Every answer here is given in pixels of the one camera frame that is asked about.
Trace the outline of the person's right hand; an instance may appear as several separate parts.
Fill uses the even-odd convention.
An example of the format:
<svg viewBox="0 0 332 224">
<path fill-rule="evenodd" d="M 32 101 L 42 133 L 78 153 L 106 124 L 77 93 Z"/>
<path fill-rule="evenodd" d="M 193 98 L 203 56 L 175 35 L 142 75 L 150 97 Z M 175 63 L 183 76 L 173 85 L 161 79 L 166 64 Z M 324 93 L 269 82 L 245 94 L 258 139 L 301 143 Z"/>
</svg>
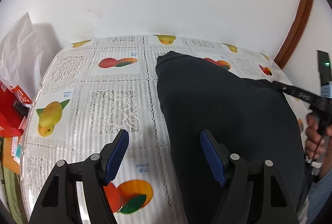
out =
<svg viewBox="0 0 332 224">
<path fill-rule="evenodd" d="M 317 132 L 319 123 L 313 113 L 309 113 L 306 119 L 308 127 L 305 153 L 309 159 L 316 159 L 323 153 L 325 154 L 319 173 L 319 177 L 323 178 L 331 170 L 331 125 L 325 130 L 325 135 L 329 137 L 327 143 L 327 138 L 323 138 Z"/>
</svg>

